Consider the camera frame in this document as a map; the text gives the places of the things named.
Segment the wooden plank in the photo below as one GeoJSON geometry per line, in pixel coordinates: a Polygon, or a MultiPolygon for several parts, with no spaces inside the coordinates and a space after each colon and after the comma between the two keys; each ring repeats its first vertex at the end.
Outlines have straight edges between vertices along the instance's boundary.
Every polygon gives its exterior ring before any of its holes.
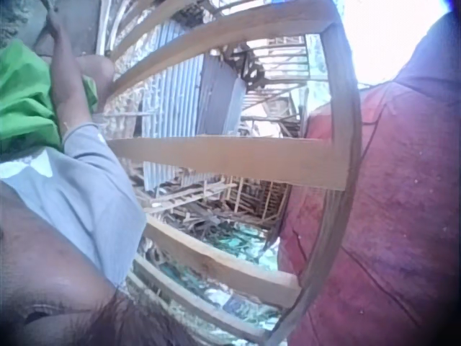
{"type": "Polygon", "coordinates": [[[98,37],[96,41],[96,54],[103,56],[106,50],[107,23],[112,0],[101,0],[99,8],[98,37]]]}
{"type": "Polygon", "coordinates": [[[122,32],[137,16],[148,9],[153,3],[153,0],[137,0],[132,6],[132,9],[122,18],[118,31],[122,32]]]}
{"type": "Polygon", "coordinates": [[[362,152],[362,117],[352,53],[342,25],[321,34],[327,62],[333,111],[334,146],[349,161],[346,190],[327,191],[318,238],[302,273],[302,292],[286,310],[264,343],[277,346],[305,316],[325,283],[341,246],[354,200],[362,152]]]}
{"type": "Polygon", "coordinates": [[[192,314],[213,323],[217,327],[234,334],[237,337],[255,342],[257,344],[265,340],[266,331],[264,329],[253,327],[251,324],[240,320],[237,317],[215,308],[201,298],[197,297],[186,288],[182,287],[176,281],[163,274],[139,254],[134,261],[135,269],[139,269],[149,281],[160,288],[170,298],[183,305],[186,310],[192,314]]]}
{"type": "Polygon", "coordinates": [[[222,6],[222,7],[218,7],[212,14],[216,14],[218,12],[222,12],[224,11],[225,9],[230,9],[232,7],[235,7],[235,6],[240,6],[240,5],[243,5],[243,4],[246,4],[248,2],[252,2],[254,0],[239,0],[239,1],[234,1],[234,2],[231,2],[225,6],[222,6]]]}
{"type": "Polygon", "coordinates": [[[238,204],[240,203],[240,196],[242,193],[242,187],[243,187],[243,178],[240,178],[240,182],[238,183],[238,191],[237,191],[237,198],[236,198],[236,206],[233,209],[234,213],[238,212],[238,204]]]}
{"type": "MultiPolygon", "coordinates": [[[[233,184],[233,185],[231,184],[231,185],[227,185],[227,186],[233,187],[233,186],[237,186],[237,185],[236,184],[233,184]]],[[[222,182],[216,182],[214,184],[209,184],[207,186],[207,189],[214,189],[216,187],[225,188],[225,185],[222,182]]],[[[173,200],[174,198],[178,198],[178,197],[182,197],[182,196],[185,196],[185,195],[190,195],[192,193],[203,191],[203,189],[204,189],[204,187],[194,187],[192,189],[187,189],[187,190],[171,193],[169,195],[161,195],[161,196],[157,197],[155,200],[152,200],[152,203],[163,202],[165,200],[173,200]]]]}
{"type": "MultiPolygon", "coordinates": [[[[184,316],[175,312],[175,310],[170,309],[170,307],[160,298],[158,297],[147,285],[141,281],[133,272],[129,272],[127,275],[127,283],[133,286],[136,290],[144,293],[153,303],[160,305],[163,309],[165,309],[169,314],[171,314],[174,318],[176,318],[181,323],[184,323],[184,316]]],[[[227,345],[224,342],[221,342],[219,339],[214,338],[210,334],[205,334],[198,329],[188,328],[189,332],[191,332],[194,336],[197,336],[201,340],[206,341],[206,343],[210,345],[227,345]]]]}
{"type": "Polygon", "coordinates": [[[271,185],[269,186],[269,193],[267,194],[266,205],[264,206],[264,212],[262,213],[262,217],[261,217],[263,220],[266,218],[267,207],[269,207],[269,201],[271,199],[273,185],[274,185],[274,182],[271,182],[271,185]]]}
{"type": "Polygon", "coordinates": [[[170,0],[158,5],[140,24],[136,25],[115,47],[110,54],[110,59],[116,61],[129,47],[134,45],[144,34],[153,30],[157,25],[165,22],[176,12],[187,5],[195,3],[195,0],[170,0]]]}
{"type": "Polygon", "coordinates": [[[242,56],[247,52],[252,52],[258,49],[284,49],[284,48],[296,48],[296,47],[305,47],[304,43],[281,43],[276,45],[259,45],[257,47],[252,47],[249,49],[241,50],[239,52],[232,53],[232,56],[242,56]]]}
{"type": "Polygon", "coordinates": [[[177,200],[175,203],[171,203],[169,201],[166,201],[166,202],[163,202],[162,205],[157,207],[157,208],[144,208],[144,212],[145,213],[160,213],[161,211],[177,208],[177,207],[180,207],[181,205],[188,204],[188,203],[191,203],[191,202],[195,202],[196,200],[201,200],[201,199],[206,198],[206,197],[217,195],[221,191],[223,191],[223,190],[225,190],[225,189],[227,189],[229,187],[232,187],[232,186],[235,186],[235,184],[229,184],[228,186],[223,186],[223,188],[220,188],[220,189],[216,189],[216,187],[215,187],[214,189],[211,189],[211,191],[209,191],[209,192],[207,192],[205,194],[200,193],[199,195],[193,195],[192,197],[184,198],[183,200],[177,200]]]}
{"type": "Polygon", "coordinates": [[[115,45],[115,39],[117,38],[118,27],[120,26],[120,22],[122,21],[123,14],[125,13],[128,5],[130,4],[131,0],[122,0],[120,7],[118,9],[117,14],[115,15],[114,24],[112,25],[112,29],[110,30],[109,34],[109,42],[107,44],[107,48],[112,51],[115,45]]]}
{"type": "Polygon", "coordinates": [[[112,96],[216,47],[246,40],[320,33],[340,21],[333,2],[323,0],[269,4],[221,17],[194,28],[146,56],[115,81],[112,96]]]}
{"type": "Polygon", "coordinates": [[[273,306],[290,307],[300,287],[295,275],[272,272],[218,250],[147,215],[144,235],[178,262],[273,306]]]}
{"type": "Polygon", "coordinates": [[[346,158],[328,142],[298,138],[199,136],[108,141],[117,156],[198,173],[343,190],[346,158]]]}

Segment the wooden structure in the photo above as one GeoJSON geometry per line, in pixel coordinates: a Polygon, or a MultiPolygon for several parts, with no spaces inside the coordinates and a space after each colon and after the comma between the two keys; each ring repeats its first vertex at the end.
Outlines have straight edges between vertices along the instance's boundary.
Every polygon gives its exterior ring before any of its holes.
{"type": "MultiPolygon", "coordinates": [[[[139,1],[138,5],[133,5],[131,12],[121,21],[128,21],[133,11],[144,8],[147,2],[139,1]]],[[[133,30],[135,33],[125,38],[123,46],[115,48],[114,52],[117,53],[112,58],[122,55],[145,31],[189,3],[184,0],[165,1],[133,30]]],[[[135,266],[193,314],[258,345],[278,345],[304,316],[331,269],[352,207],[361,154],[360,104],[351,51],[333,2],[294,0],[218,17],[153,51],[117,79],[112,90],[113,97],[122,94],[149,76],[212,48],[229,47],[247,40],[304,34],[320,34],[322,39],[334,115],[332,143],[293,138],[226,136],[109,141],[118,156],[134,161],[152,161],[188,167],[197,172],[239,177],[237,210],[241,207],[238,200],[242,201],[242,177],[270,181],[267,194],[274,193],[278,184],[326,189],[318,238],[310,261],[299,277],[263,270],[148,216],[145,235],[160,248],[207,277],[255,296],[266,304],[280,307],[282,318],[271,331],[256,328],[194,297],[145,260],[137,258],[135,266]]],[[[271,210],[270,198],[267,200],[269,202],[262,210],[264,217],[271,210]]],[[[202,335],[200,339],[213,344],[206,336],[202,335]]]]}

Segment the red cloth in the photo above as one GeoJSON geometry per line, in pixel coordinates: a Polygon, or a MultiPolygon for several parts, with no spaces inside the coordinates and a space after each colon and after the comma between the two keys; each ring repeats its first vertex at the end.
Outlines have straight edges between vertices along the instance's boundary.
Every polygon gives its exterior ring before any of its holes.
{"type": "MultiPolygon", "coordinates": [[[[435,32],[395,81],[361,93],[367,153],[346,236],[290,346],[426,345],[456,304],[461,78],[453,58],[461,60],[453,46],[439,50],[437,61],[427,58],[428,49],[444,44],[435,32]]],[[[307,137],[331,137],[329,105],[314,112],[307,137]]],[[[280,270],[304,268],[322,202],[319,189],[292,189],[280,270]]]]}

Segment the green cloth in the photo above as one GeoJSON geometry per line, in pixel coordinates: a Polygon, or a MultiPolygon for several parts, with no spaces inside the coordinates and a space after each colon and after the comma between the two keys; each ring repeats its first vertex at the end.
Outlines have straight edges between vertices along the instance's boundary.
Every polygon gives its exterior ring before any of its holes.
{"type": "MultiPolygon", "coordinates": [[[[84,77],[90,110],[96,109],[96,84],[84,77]]],[[[21,41],[0,50],[0,156],[33,146],[62,151],[51,102],[50,67],[21,41]]]]}

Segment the hair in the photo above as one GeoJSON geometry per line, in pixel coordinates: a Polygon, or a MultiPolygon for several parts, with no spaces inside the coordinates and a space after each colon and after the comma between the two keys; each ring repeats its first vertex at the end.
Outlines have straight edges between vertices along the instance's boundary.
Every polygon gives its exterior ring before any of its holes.
{"type": "MultiPolygon", "coordinates": [[[[15,339],[18,323],[0,319],[0,345],[18,345],[15,339]]],[[[131,299],[118,291],[109,303],[96,308],[87,322],[71,325],[65,343],[65,346],[101,345],[198,346],[199,343],[182,323],[146,294],[138,293],[131,299]]]]}

